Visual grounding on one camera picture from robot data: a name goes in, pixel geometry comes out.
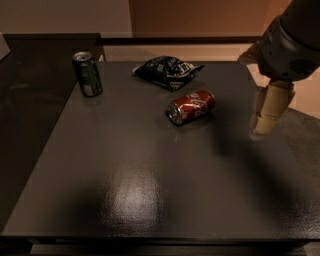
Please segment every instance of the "glossy surface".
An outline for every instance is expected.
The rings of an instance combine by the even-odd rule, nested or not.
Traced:
[[[133,78],[139,64],[103,65],[98,97],[74,89],[3,235],[320,238],[319,197],[280,131],[248,137],[246,67],[207,63],[172,93]],[[176,127],[168,103],[199,89],[215,109]]]

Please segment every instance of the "chip bag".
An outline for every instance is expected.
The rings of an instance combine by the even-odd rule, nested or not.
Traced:
[[[133,70],[133,74],[170,91],[186,85],[204,67],[171,56],[160,56]]]

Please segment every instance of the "table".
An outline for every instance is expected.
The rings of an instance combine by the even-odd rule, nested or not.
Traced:
[[[248,138],[255,84],[246,67],[205,63],[169,92],[101,66],[104,92],[76,86],[3,236],[190,243],[319,239],[319,196],[281,131]],[[211,90],[212,113],[181,127],[168,103]]]

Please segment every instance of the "aluminum can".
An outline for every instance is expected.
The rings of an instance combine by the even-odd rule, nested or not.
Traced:
[[[90,52],[75,53],[72,57],[72,65],[82,94],[87,97],[99,95],[102,92],[102,83],[92,54]]]
[[[182,125],[208,113],[215,106],[211,92],[199,90],[173,100],[167,109],[170,120],[176,125]]]

